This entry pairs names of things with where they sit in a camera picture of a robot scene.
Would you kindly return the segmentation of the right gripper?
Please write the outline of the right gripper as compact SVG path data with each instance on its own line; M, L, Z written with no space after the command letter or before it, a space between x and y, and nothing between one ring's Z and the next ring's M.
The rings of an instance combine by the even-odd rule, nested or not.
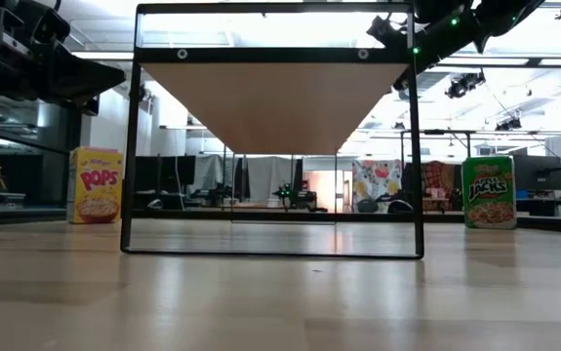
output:
M366 33L388 49L408 48L408 25L406 20L396 22L391 19L391 15L388 15L385 19L376 16Z

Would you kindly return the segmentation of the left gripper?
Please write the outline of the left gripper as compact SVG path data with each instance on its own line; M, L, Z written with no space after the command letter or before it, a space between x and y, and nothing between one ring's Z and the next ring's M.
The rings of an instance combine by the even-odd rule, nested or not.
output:
M126 80L125 72L73 55L64 45L71 28L62 0L0 0L0 88L15 99L83 103L97 116L99 95Z

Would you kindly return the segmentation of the yellow Corn Pops cereal box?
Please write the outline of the yellow Corn Pops cereal box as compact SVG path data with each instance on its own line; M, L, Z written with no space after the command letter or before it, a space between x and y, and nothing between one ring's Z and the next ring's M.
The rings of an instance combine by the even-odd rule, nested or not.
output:
M121 216L123 154L79 146L69 157L66 220L73 224L114 223Z

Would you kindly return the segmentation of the green Apple Jacks cereal box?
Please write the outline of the green Apple Jacks cereal box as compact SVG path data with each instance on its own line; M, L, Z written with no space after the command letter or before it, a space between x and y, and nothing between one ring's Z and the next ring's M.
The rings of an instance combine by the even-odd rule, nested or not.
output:
M461 166L461 185L467 228L516 228L516 188L511 156L467 158Z

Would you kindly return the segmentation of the black-framed wooden shelf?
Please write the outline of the black-framed wooden shelf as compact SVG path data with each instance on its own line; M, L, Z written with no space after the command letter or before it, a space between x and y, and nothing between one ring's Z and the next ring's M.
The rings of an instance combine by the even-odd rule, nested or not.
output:
M398 53L336 47L150 48L149 15L415 12L411 2L145 3L136 8L131 95L149 73L232 151L336 154L358 120L402 74L414 75L415 36Z

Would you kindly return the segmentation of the black ceiling spotlight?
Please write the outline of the black ceiling spotlight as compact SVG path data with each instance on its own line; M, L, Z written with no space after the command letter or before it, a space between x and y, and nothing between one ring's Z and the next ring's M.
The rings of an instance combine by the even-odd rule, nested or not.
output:
M522 128L521 120L516 117L510 117L507 119L503 119L498 121L495 127L496 132L508 132L519 130Z
M486 82L483 71L479 73L464 73L450 81L450 87L445 91L448 98L463 98L467 93L475 90Z

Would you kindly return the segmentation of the black monitor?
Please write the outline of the black monitor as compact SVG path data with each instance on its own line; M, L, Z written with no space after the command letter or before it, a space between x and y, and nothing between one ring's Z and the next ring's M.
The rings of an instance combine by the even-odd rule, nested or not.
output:
M561 190L561 160L558 157L515 155L513 161L518 190Z
M156 156L137 156L135 191L155 191L159 171L159 159Z
M161 187L167 192L186 191L195 178L195 156L173 156L161 158Z

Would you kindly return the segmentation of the floral patterned cloth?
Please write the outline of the floral patterned cloth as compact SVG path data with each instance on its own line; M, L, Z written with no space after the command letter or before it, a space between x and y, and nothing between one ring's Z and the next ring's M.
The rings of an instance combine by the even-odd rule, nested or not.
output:
M379 204L378 213L385 213L388 199L402 188L402 163L400 160L367 160L352 162L352 205L362 199L374 199Z

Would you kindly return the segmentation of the background robot with green light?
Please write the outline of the background robot with green light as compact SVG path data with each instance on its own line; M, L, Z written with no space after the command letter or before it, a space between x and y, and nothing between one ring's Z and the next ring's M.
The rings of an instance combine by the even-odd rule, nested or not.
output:
M285 212L289 210L306 210L310 213L326 213L328 210L318 206L317 193L309 190L297 190L291 183L280 185L273 192Z

